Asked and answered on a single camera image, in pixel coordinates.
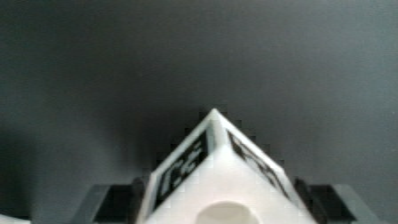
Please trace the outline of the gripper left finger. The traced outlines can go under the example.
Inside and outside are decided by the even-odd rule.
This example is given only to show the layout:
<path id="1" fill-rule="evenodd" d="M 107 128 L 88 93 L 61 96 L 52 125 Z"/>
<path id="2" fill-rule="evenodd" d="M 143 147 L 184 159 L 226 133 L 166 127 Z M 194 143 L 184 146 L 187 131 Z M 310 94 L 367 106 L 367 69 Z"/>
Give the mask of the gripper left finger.
<path id="1" fill-rule="evenodd" d="M 146 180 L 129 184 L 95 185 L 70 224 L 136 224 Z"/>

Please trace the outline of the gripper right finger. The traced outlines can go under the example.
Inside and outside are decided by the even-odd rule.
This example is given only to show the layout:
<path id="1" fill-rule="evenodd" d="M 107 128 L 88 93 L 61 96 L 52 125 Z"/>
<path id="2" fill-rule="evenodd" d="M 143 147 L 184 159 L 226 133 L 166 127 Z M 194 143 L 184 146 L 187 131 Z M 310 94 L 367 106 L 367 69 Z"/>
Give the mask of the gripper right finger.
<path id="1" fill-rule="evenodd" d="M 383 224 L 383 220 L 347 184 L 312 185 L 303 179 L 297 179 L 296 190 L 319 224 Z"/>

